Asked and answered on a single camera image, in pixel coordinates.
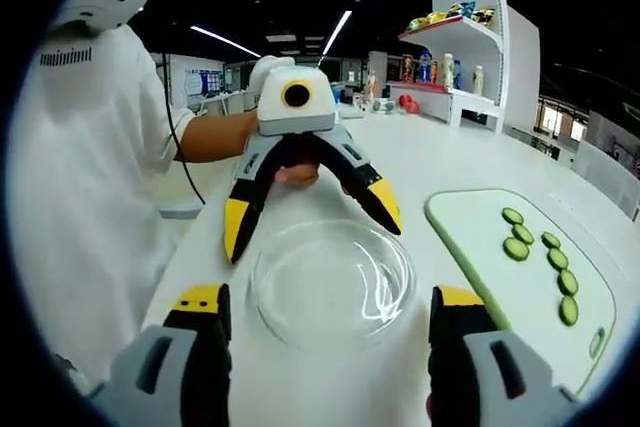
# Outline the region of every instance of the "cucumber slice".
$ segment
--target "cucumber slice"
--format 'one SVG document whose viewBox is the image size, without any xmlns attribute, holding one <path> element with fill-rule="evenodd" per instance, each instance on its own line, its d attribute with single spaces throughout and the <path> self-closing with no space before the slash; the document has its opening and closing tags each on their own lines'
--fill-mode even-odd
<svg viewBox="0 0 640 427">
<path fill-rule="evenodd" d="M 513 260 L 520 262 L 529 257 L 529 247 L 527 247 L 527 244 L 514 237 L 507 237 L 502 243 L 502 248 L 504 249 L 504 253 Z"/>
<path fill-rule="evenodd" d="M 547 260 L 556 270 L 562 270 L 569 267 L 569 259 L 560 249 L 556 249 L 555 247 L 549 249 L 547 253 Z"/>
<path fill-rule="evenodd" d="M 524 217 L 522 217 L 520 212 L 513 210 L 511 207 L 505 207 L 502 209 L 502 218 L 510 224 L 524 223 Z"/>
<path fill-rule="evenodd" d="M 549 249 L 552 249 L 554 247 L 556 249 L 560 248 L 560 241 L 555 235 L 553 235 L 550 232 L 545 232 L 544 234 L 542 234 L 542 243 L 546 245 Z"/>
<path fill-rule="evenodd" d="M 578 293 L 578 280 L 569 269 L 562 269 L 558 274 L 558 287 L 564 295 L 574 296 Z"/>
<path fill-rule="evenodd" d="M 511 232 L 516 239 L 523 241 L 525 244 L 533 244 L 533 235 L 531 235 L 529 229 L 527 229 L 524 225 L 515 224 L 513 226 L 513 229 L 511 229 Z"/>
<path fill-rule="evenodd" d="M 562 320 L 565 325 L 572 326 L 575 324 L 578 321 L 578 304 L 576 303 L 576 299 L 565 295 L 560 302 L 558 313 L 560 314 L 560 320 Z"/>
</svg>

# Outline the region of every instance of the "camera lens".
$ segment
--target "camera lens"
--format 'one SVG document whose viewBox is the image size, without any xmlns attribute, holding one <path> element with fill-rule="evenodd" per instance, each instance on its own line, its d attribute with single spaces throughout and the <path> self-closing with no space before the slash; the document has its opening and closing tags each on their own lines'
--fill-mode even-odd
<svg viewBox="0 0 640 427">
<path fill-rule="evenodd" d="M 302 107 L 309 102 L 311 93 L 304 85 L 294 84 L 284 92 L 284 101 L 289 107 Z"/>
</svg>

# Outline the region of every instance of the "hand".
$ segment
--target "hand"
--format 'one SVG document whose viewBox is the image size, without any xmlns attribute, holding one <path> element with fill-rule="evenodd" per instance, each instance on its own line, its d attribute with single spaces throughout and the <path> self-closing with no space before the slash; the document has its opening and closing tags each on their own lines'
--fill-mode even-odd
<svg viewBox="0 0 640 427">
<path fill-rule="evenodd" d="M 303 163 L 293 167 L 282 167 L 276 173 L 274 183 L 303 189 L 316 180 L 318 180 L 318 164 Z"/>
</svg>

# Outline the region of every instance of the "person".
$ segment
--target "person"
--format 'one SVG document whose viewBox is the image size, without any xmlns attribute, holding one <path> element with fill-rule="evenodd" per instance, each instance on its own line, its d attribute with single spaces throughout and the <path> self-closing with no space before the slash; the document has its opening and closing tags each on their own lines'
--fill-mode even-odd
<svg viewBox="0 0 640 427">
<path fill-rule="evenodd" d="M 33 57 L 9 138 L 18 276 L 49 349 L 89 382 L 108 378 L 139 334 L 177 245 L 151 192 L 178 158 L 165 92 L 126 25 L 145 2 L 67 0 Z M 240 155 L 257 128 L 255 112 L 195 117 L 173 106 L 171 117 L 188 162 Z M 316 178 L 317 165 L 302 164 L 275 181 Z"/>
</svg>

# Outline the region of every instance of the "white camera housing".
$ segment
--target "white camera housing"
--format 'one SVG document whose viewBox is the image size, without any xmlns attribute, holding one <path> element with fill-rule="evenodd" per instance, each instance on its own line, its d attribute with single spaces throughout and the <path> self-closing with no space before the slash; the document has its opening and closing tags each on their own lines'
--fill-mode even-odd
<svg viewBox="0 0 640 427">
<path fill-rule="evenodd" d="M 268 75 L 258 102 L 262 135 L 331 130 L 335 100 L 329 79 L 320 69 L 282 67 Z"/>
</svg>

